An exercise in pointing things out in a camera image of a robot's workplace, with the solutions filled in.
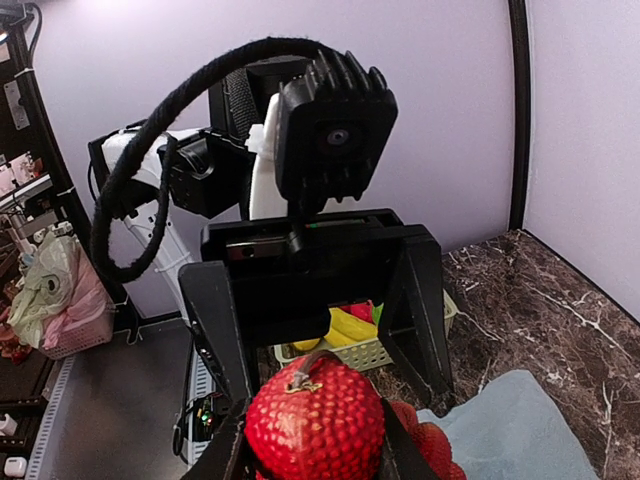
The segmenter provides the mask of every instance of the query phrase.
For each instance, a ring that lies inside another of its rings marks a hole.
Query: pink basket
[[[40,351],[52,360],[59,360],[110,342],[113,337],[114,313],[113,306],[106,305],[99,315],[65,327],[60,334],[57,346],[48,350],[41,348]]]

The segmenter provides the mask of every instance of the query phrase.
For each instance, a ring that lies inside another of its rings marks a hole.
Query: yellow banana
[[[331,310],[331,328],[352,338],[355,342],[364,342],[378,336],[378,329],[339,308]]]
[[[300,350],[301,352],[308,352],[313,349],[320,343],[319,338],[313,338],[311,340],[302,340],[301,342],[293,342],[293,346],[296,350]]]
[[[346,335],[340,333],[338,330],[333,328],[333,326],[329,329],[329,333],[324,336],[324,339],[329,342],[329,345],[331,345],[333,348],[346,347],[348,345],[358,343],[353,338],[349,338]]]

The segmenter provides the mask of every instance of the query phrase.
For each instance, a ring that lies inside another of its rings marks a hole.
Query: green basket
[[[443,293],[444,325],[445,331],[448,335],[449,330],[451,329],[451,325],[453,324],[453,317],[455,317],[458,313],[458,308],[456,307],[456,304],[453,302],[449,294],[446,291]],[[333,353],[338,355],[338,357],[340,357],[340,359],[344,363],[349,365],[351,368],[358,370],[359,372],[364,372],[365,370],[369,370],[371,368],[381,367],[383,365],[393,363],[391,357],[380,343],[380,340],[378,340],[377,338],[372,338],[369,340],[365,340],[364,342],[354,343],[353,345],[339,348],[332,348],[325,339],[322,339],[320,343],[309,352],[299,352],[290,344],[275,345],[273,348],[276,359],[280,363],[281,368],[289,365],[297,357],[307,355],[316,350],[332,351]]]

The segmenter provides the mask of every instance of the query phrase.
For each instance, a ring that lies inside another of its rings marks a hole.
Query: blue cloth
[[[429,410],[418,418],[445,431],[469,480],[598,480],[560,410],[528,371],[502,375],[444,418]]]

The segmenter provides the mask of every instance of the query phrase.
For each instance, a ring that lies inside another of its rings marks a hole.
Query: plastic basket
[[[60,334],[58,345],[50,349],[41,348],[40,351],[52,360],[59,360],[96,345],[108,343],[113,338],[114,314],[115,307],[107,304],[98,315],[65,327]]]
[[[444,293],[444,325],[448,335],[453,324],[453,317],[458,313],[458,307],[447,292]],[[273,347],[276,360],[280,363],[280,368],[284,368],[293,362],[297,357],[307,355],[310,352],[298,352],[290,345],[275,345]],[[346,347],[331,348],[329,343],[322,339],[315,350],[331,350],[351,368],[364,372],[371,368],[382,367],[393,363],[391,357],[384,349],[380,340],[372,338],[364,342],[354,343]]]

